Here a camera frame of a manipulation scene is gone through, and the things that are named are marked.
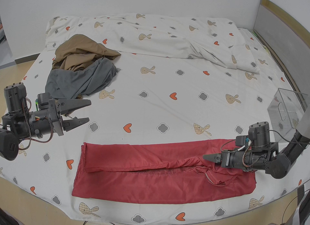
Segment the brown jacket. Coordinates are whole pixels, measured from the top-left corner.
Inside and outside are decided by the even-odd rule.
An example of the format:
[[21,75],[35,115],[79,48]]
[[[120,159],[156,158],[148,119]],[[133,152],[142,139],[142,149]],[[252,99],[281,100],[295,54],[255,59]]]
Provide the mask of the brown jacket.
[[85,35],[76,34],[61,44],[56,49],[55,55],[52,69],[77,71],[84,70],[101,57],[114,60],[121,54],[106,48],[101,43],[96,43]]

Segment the bed frame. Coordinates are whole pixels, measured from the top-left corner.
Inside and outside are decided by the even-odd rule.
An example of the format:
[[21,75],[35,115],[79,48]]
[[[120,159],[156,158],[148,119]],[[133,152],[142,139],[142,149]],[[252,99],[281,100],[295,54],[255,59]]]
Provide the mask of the bed frame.
[[310,32],[269,0],[260,1],[254,32],[294,91],[310,94]]

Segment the red cloth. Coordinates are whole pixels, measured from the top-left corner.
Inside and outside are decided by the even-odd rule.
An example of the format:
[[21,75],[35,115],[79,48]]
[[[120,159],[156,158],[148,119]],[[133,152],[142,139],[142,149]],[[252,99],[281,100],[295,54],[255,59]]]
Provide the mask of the red cloth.
[[[202,158],[228,140],[153,145],[84,143],[72,196],[138,204],[184,204],[250,194],[255,173]],[[229,143],[227,149],[233,149]]]

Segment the transparent acrylic container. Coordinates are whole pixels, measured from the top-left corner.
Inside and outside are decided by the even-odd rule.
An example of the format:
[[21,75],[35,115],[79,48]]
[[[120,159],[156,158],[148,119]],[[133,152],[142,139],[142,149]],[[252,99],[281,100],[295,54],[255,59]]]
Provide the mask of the transparent acrylic container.
[[[278,88],[267,108],[272,129],[290,141],[309,104],[309,95]],[[285,142],[277,133],[273,133],[276,142]]]

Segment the floor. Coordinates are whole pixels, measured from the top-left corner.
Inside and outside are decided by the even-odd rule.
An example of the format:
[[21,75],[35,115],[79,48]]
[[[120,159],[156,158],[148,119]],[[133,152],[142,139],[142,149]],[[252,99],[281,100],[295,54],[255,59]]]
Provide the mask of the floor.
[[[19,82],[25,76],[33,62],[34,61],[25,62],[0,69],[0,114],[4,114],[6,111],[6,103],[1,90],[9,84]],[[69,219],[65,213],[57,207],[27,193],[1,177],[0,193],[0,207],[8,211],[25,225],[83,224],[83,221]],[[246,213],[210,223],[200,223],[200,225],[248,225],[249,223],[251,225],[267,225],[269,223],[281,224],[285,208],[296,196],[297,191],[295,190],[272,203],[255,208]],[[296,207],[297,199],[293,200],[287,208],[283,221],[286,221],[291,216]]]
[[15,65],[13,54],[5,39],[0,43],[0,69]]

